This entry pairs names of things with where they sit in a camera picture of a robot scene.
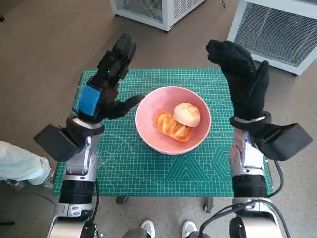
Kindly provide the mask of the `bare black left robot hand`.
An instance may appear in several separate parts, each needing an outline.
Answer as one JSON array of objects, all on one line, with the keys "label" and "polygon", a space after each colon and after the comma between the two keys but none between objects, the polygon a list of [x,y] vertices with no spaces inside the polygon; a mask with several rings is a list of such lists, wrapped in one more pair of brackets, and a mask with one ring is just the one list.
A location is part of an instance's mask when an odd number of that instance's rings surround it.
[{"label": "bare black left robot hand", "polygon": [[72,118],[90,124],[117,119],[144,99],[143,95],[135,95],[125,101],[116,100],[119,81],[126,77],[136,47],[131,35],[124,33],[112,50],[106,51],[97,65],[96,74],[87,81],[75,111],[77,115]]}]

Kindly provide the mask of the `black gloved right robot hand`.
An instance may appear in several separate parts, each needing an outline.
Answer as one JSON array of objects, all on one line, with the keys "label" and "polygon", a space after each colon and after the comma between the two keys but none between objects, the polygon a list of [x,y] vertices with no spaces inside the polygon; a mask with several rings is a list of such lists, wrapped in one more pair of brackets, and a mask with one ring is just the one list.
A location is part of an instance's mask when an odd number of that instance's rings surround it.
[{"label": "black gloved right robot hand", "polygon": [[210,40],[206,50],[208,60],[220,66],[228,82],[234,116],[246,121],[264,117],[268,61],[256,67],[251,53],[231,41]]}]

